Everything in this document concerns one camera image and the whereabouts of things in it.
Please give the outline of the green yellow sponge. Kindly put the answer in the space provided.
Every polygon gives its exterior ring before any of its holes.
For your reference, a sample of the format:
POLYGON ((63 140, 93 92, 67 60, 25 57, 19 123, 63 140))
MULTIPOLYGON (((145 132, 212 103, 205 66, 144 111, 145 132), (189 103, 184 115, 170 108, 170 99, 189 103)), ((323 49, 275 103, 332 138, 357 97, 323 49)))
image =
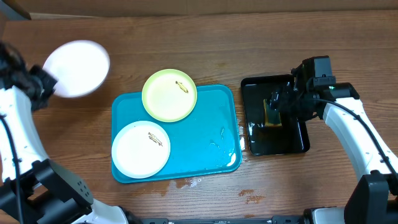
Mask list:
POLYGON ((266 127, 278 127, 282 126, 280 113, 277 110, 273 110, 267 100, 263 100, 264 104, 264 117, 266 127))

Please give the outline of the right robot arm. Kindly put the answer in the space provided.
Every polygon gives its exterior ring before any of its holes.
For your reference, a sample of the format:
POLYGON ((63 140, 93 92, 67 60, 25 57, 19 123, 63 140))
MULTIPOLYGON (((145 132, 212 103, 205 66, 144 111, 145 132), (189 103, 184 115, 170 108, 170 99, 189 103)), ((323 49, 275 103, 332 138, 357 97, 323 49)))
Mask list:
POLYGON ((350 83, 289 86, 275 89, 264 100, 266 123, 281 115, 308 121, 324 120, 348 155, 358 183, 343 208, 316 208, 310 223, 397 223, 397 156, 382 140, 350 83))

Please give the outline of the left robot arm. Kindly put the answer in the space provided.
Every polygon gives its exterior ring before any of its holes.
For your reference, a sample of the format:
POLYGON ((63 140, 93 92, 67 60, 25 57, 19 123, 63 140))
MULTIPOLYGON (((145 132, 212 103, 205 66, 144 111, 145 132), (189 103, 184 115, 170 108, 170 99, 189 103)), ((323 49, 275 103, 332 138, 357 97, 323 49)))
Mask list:
POLYGON ((1 210, 19 223, 140 223, 94 199, 83 179, 46 153, 32 113, 48 105, 56 82, 1 42, 1 210))

